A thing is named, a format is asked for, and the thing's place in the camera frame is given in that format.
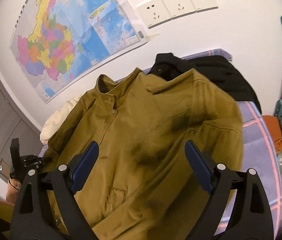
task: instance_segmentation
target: jacket sleeve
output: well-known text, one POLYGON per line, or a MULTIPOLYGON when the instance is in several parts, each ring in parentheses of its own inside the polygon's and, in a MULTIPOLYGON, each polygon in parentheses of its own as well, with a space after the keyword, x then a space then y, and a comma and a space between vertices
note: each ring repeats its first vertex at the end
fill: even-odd
POLYGON ((44 171, 51 171, 56 167, 57 161, 63 152, 63 149, 67 145, 87 109, 89 109, 93 102, 94 100, 89 92, 85 93, 76 106, 71 110, 59 130, 57 130, 57 132, 49 139, 49 147, 44 157, 51 157, 52 162, 45 166, 44 171))
POLYGON ((210 153, 216 163, 240 170, 243 132, 238 104, 198 72, 194 77, 197 80, 193 82, 189 124, 196 131, 194 142, 202 152, 210 153))

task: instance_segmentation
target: jacket pocket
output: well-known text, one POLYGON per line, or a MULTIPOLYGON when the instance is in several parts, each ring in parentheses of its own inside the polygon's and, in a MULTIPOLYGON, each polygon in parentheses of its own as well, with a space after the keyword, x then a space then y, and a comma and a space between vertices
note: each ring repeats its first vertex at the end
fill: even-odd
POLYGON ((174 112, 162 114, 160 117, 152 118, 150 130, 156 130, 164 124, 168 124, 172 130, 177 130, 177 127, 184 127, 184 124, 188 123, 188 111, 189 108, 186 106, 174 112))
POLYGON ((124 203, 126 193, 126 190, 119 188, 111 188, 110 194, 105 203, 105 211, 103 213, 105 218, 112 212, 114 212, 121 204, 124 203))

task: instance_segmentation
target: colorful provinces on map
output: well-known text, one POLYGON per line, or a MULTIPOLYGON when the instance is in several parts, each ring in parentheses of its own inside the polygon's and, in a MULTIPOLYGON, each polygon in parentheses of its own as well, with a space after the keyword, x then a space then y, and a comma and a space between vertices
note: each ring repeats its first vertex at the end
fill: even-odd
POLYGON ((24 38, 18 35, 19 62, 34 76, 46 70, 49 77, 57 80, 59 73, 69 71, 74 60, 71 31, 49 15, 56 0, 37 0, 39 10, 33 33, 24 38))

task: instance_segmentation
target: jacket collar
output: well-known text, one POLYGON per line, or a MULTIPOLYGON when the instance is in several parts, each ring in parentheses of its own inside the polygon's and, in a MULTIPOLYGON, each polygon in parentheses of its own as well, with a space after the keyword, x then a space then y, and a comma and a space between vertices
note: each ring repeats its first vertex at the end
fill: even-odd
POLYGON ((108 100, 111 99, 115 101, 116 106, 120 105, 124 101, 132 83, 141 72, 142 70, 136 68, 131 74, 122 79, 120 82, 115 82, 104 74, 100 75, 94 88, 95 92, 97 93, 97 97, 102 102, 108 102, 108 100))
POLYGON ((192 83, 196 79, 201 79, 201 77, 202 75, 200 75, 195 69, 190 69, 171 81, 166 81, 154 74, 142 75, 141 80, 143 82, 144 88, 148 92, 157 94, 163 90, 178 86, 179 84, 185 82, 185 80, 190 80, 190 83, 192 83))

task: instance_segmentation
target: purple bedsheet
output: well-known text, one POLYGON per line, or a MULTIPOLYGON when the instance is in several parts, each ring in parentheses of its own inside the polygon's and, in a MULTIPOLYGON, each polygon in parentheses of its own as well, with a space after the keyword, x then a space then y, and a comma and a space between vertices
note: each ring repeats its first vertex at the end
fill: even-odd
MULTIPOLYGON (((243 119, 243 162, 241 171, 254 168, 262 181, 271 207, 274 236, 276 237, 282 210, 282 183, 276 151, 268 129, 253 102, 238 102, 243 119)), ((228 203, 215 234, 225 230, 234 205, 228 203)))

